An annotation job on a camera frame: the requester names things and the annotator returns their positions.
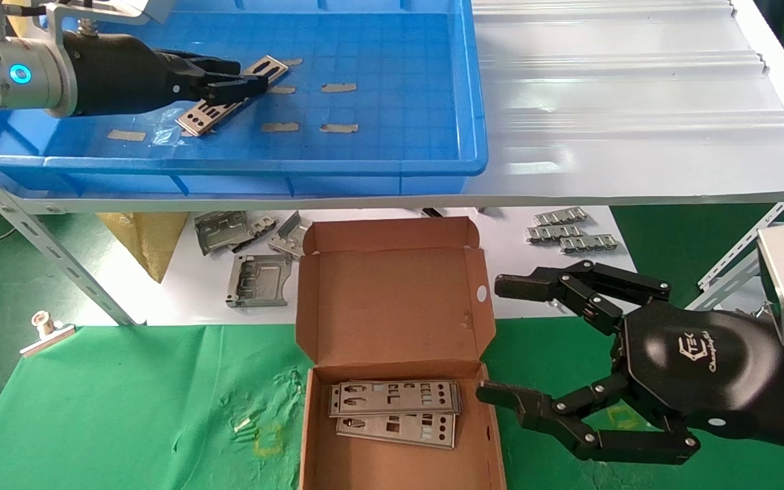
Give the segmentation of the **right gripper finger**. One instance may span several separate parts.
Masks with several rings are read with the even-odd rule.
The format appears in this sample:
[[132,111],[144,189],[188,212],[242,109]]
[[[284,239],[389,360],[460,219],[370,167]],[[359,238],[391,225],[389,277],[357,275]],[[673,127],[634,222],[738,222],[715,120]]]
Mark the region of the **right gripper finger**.
[[621,331],[623,311],[610,299],[645,305],[668,301],[671,285],[662,280],[595,261],[568,267],[536,267],[528,276],[499,275],[498,297],[551,303],[558,301],[597,331],[613,336]]

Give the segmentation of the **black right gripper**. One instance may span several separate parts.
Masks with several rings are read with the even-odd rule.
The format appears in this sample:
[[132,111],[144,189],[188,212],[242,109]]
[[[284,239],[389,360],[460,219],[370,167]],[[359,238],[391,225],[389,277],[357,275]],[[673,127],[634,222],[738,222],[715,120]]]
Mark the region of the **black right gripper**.
[[[622,373],[566,396],[491,380],[476,396],[513,410],[520,428],[551,435],[579,460],[681,465],[700,449],[688,428],[784,446],[784,346],[771,322],[657,301],[626,314],[616,345]],[[622,400],[657,429],[586,424]]]

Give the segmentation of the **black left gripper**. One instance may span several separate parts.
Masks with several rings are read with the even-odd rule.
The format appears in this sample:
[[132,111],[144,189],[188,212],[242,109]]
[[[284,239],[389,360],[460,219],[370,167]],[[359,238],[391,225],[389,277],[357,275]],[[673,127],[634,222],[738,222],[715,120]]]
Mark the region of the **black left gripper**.
[[237,61],[153,50],[125,34],[66,31],[63,47],[76,77],[74,117],[146,114],[177,101],[227,105],[270,87],[268,77],[239,75]]

